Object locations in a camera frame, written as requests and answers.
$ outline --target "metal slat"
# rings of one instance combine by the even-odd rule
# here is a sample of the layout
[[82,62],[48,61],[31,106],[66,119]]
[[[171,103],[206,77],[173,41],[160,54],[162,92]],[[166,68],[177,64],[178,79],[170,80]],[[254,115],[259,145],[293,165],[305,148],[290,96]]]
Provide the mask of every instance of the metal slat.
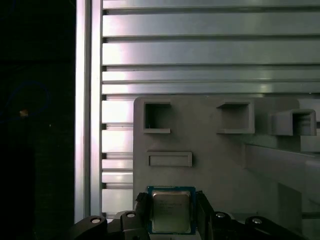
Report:
[[104,0],[104,9],[200,7],[304,7],[320,6],[318,0]]
[[147,69],[123,68],[102,73],[105,83],[157,83],[157,82],[306,82],[320,81],[320,67],[269,66],[269,67],[212,67],[173,66]]
[[133,160],[102,160],[102,170],[133,170]]
[[320,40],[110,42],[102,64],[319,64],[319,52]]
[[103,153],[132,153],[133,129],[108,129],[102,131]]
[[104,37],[318,35],[320,12],[171,13],[103,16]]
[[102,172],[102,182],[105,184],[132,184],[133,181],[133,173],[129,171]]
[[134,184],[131,183],[105,183],[104,184],[105,188],[104,189],[133,189]]
[[319,82],[185,82],[104,84],[103,94],[320,93]]
[[133,123],[134,100],[102,101],[102,123]]
[[103,189],[102,212],[118,213],[133,208],[133,191],[131,189]]
[[103,160],[132,160],[134,158],[132,152],[104,153],[102,156]]

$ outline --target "cpu chip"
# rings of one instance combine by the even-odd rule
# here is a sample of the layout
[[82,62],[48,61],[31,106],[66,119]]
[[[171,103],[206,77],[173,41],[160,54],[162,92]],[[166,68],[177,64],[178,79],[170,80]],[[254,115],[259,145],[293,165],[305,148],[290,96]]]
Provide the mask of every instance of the cpu chip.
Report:
[[194,187],[148,187],[153,234],[193,234]]

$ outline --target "screw head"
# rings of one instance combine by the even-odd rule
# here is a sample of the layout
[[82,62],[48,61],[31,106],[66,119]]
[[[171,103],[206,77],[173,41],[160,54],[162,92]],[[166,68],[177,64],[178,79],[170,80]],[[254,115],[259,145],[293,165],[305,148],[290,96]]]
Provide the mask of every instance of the screw head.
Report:
[[129,214],[127,214],[126,215],[128,218],[133,218],[134,216],[135,216],[135,214],[134,213],[129,213]]
[[222,219],[222,218],[224,218],[226,215],[224,215],[222,212],[218,212],[218,213],[216,214],[216,216],[217,216],[218,218]]
[[91,222],[92,222],[93,224],[98,224],[98,223],[100,223],[100,221],[101,221],[101,219],[99,219],[99,218],[95,218],[95,219],[92,219],[92,220],[91,220]]
[[262,224],[262,221],[259,218],[252,219],[252,222],[254,222],[255,224]]

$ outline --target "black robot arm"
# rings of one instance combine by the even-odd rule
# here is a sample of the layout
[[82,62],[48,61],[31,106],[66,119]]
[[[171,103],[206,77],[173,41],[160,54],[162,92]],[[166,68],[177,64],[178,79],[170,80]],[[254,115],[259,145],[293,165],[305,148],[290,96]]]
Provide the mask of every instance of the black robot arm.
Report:
[[[151,208],[150,196],[139,193],[134,211],[126,211],[110,223],[103,216],[86,217],[55,240],[149,240],[147,224]],[[306,239],[261,216],[240,223],[225,212],[214,211],[201,191],[196,193],[195,218],[201,240]]]

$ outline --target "vertical aluminum beam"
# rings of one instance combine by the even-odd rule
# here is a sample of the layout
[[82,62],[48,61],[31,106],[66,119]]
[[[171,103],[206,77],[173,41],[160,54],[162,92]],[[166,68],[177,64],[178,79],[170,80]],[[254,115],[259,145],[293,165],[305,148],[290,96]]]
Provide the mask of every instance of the vertical aluminum beam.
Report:
[[76,1],[74,222],[90,215],[90,35],[89,0]]
[[102,214],[102,1],[92,1],[90,214]]

